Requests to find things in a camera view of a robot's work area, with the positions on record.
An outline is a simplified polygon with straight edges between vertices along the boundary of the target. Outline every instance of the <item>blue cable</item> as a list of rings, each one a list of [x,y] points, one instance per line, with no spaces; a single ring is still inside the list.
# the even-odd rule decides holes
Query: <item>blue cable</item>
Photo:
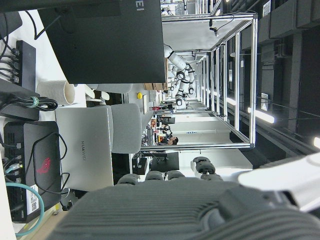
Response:
[[[15,235],[17,237],[21,237],[21,236],[24,236],[24,235],[27,235],[31,232],[33,232],[41,223],[42,219],[44,218],[44,215],[45,215],[45,204],[44,204],[44,201],[42,200],[42,197],[40,196],[40,194],[34,190],[33,188],[27,186],[27,185],[24,185],[24,184],[21,184],[21,183],[16,183],[16,182],[6,182],[5,185],[7,187],[17,187],[17,188],[23,188],[23,189],[26,189],[26,190],[29,190],[30,192],[32,192],[34,195],[36,195],[36,197],[39,199],[39,205],[40,205],[40,216],[39,216],[39,219],[38,221],[36,222],[36,224],[30,228],[28,231],[25,231],[25,232],[17,232]]]

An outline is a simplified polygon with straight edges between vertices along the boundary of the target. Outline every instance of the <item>white cup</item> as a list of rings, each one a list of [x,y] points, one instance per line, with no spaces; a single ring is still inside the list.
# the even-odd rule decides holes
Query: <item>white cup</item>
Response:
[[[70,105],[75,101],[75,86],[67,80],[39,82],[36,92],[41,97],[56,100],[59,105]]]

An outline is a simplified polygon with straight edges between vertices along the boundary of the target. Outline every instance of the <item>silver laptop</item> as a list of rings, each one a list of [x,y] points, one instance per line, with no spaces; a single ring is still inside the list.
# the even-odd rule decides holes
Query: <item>silver laptop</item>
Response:
[[[62,172],[66,188],[94,191],[113,185],[109,118],[106,107],[61,107],[55,111],[59,133],[67,145]],[[60,141],[60,154],[65,146]]]

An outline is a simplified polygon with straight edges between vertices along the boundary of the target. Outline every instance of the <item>desk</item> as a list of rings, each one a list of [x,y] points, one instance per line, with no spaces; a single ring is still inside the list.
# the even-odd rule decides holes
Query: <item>desk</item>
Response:
[[[29,11],[34,18],[38,32],[43,29],[43,24],[40,20],[39,14],[36,10]],[[9,35],[9,46],[15,47],[17,40],[23,40],[36,48],[36,79],[35,84],[39,82],[51,80],[65,80],[66,77],[58,63],[55,53],[51,47],[47,34],[42,34],[37,40],[34,40],[34,27],[28,15],[25,12],[19,13],[22,19],[22,26]],[[4,44],[0,42],[0,49],[4,48]],[[85,107],[86,97],[85,88],[83,85],[78,85],[75,88],[75,104],[68,107]],[[41,112],[39,120],[41,121],[55,121],[54,112]],[[0,131],[3,136],[3,126],[9,120],[0,117]],[[0,155],[4,156],[4,149],[0,146]],[[5,179],[3,170],[0,170],[0,214],[1,224],[0,233],[3,240],[15,240],[13,225],[10,217],[9,204],[7,199],[7,190],[5,187]]]

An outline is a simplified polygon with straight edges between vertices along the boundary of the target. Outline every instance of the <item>computer monitor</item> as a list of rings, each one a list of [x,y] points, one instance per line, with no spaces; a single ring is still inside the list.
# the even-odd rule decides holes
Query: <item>computer monitor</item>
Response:
[[[84,2],[38,10],[69,83],[166,81],[160,1]]]
[[[161,173],[179,170],[179,153],[177,151],[170,153],[153,153],[150,170]]]

